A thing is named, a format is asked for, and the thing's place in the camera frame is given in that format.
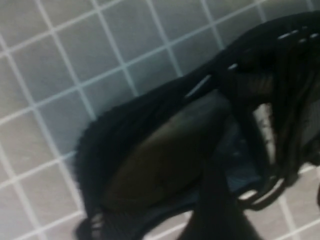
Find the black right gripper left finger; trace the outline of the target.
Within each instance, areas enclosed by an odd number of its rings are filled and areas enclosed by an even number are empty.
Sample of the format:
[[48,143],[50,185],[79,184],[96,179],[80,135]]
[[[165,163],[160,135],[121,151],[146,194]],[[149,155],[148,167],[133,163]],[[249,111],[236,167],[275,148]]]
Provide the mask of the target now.
[[199,199],[180,240],[251,240],[253,227],[229,192],[222,161],[216,151],[203,164]]

